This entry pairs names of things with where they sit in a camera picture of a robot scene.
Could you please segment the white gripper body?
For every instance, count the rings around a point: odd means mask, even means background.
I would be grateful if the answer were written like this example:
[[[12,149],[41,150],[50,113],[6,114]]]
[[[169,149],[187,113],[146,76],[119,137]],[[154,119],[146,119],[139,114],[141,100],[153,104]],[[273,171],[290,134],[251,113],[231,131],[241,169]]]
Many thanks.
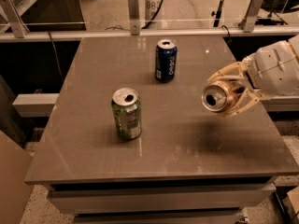
[[[253,87],[267,98],[286,94],[299,86],[299,35],[259,48],[249,56]]]

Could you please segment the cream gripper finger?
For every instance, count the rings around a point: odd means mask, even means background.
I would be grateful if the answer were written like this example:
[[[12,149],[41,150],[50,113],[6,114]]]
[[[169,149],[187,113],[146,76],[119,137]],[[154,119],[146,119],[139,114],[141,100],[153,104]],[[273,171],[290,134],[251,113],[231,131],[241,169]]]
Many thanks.
[[[239,115],[254,107],[259,102],[269,100],[270,98],[271,96],[269,94],[265,94],[260,90],[245,88],[236,104],[233,105],[233,107],[228,111],[225,111],[223,116],[225,118],[231,118],[233,116]]]
[[[245,82],[247,77],[247,72],[250,67],[250,59],[245,58],[241,62],[231,63],[221,70],[214,73],[206,82],[212,83],[214,81],[242,81]]]

